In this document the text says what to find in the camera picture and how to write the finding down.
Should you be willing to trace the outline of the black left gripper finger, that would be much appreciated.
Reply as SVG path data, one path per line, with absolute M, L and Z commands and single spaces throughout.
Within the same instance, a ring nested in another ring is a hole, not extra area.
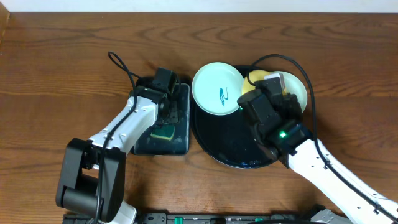
M 170 102 L 169 123 L 178 123 L 178 102 Z
M 158 123 L 163 124 L 169 118 L 170 114 L 170 100 L 163 98 L 158 105 Z

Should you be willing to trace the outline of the green yellow sponge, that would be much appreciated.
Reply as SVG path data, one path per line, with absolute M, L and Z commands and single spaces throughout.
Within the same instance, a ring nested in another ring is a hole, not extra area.
M 150 136 L 156 139 L 163 139 L 170 141 L 175 134 L 175 126 L 173 124 L 164 124 L 162 126 L 154 128 Z

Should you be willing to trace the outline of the pale green plate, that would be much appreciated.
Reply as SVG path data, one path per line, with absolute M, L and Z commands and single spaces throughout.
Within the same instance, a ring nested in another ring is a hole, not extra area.
M 307 89 L 305 85 L 291 73 L 283 71 L 277 71 L 277 73 L 283 74 L 285 90 L 288 93 L 296 95 L 303 113 L 307 107 L 308 102 Z
M 196 72 L 192 81 L 192 94 L 196 104 L 209 114 L 224 116 L 239 109 L 244 78 L 233 66 L 209 63 Z

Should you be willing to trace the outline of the yellow plate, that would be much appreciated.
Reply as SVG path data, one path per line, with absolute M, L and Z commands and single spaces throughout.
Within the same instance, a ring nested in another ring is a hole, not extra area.
M 241 94 L 243 95 L 243 94 L 255 89 L 255 86 L 251 85 L 249 83 L 249 81 L 254 83 L 256 81 L 263 80 L 264 77 L 269 76 L 269 75 L 274 77 L 274 76 L 278 75 L 278 73 L 271 73 L 271 72 L 268 72 L 265 70 L 253 70 L 253 71 L 249 72 L 249 74 L 244 78 Z

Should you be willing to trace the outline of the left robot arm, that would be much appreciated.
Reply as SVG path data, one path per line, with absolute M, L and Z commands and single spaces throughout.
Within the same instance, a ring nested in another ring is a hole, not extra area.
M 206 113 L 198 105 L 189 116 L 195 139 L 214 159 L 227 164 L 231 156 L 244 160 L 264 157 L 261 166 L 287 162 L 297 147 L 313 134 L 299 117 L 291 116 L 290 94 L 272 102 L 261 90 L 241 97 L 241 112 L 225 118 Z M 90 223 L 132 223 L 136 209 L 124 197 L 126 156 L 138 139 L 155 124 L 171 116 L 167 92 L 140 86 L 131 92 L 126 107 L 96 136 L 72 139 L 65 150 L 58 183 L 59 207 L 88 215 Z

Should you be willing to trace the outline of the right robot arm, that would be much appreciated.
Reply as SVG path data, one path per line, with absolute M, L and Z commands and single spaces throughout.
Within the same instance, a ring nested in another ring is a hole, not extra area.
M 347 169 L 300 121 L 274 124 L 266 142 L 285 166 L 316 186 L 353 223 L 397 223 L 397 202 Z

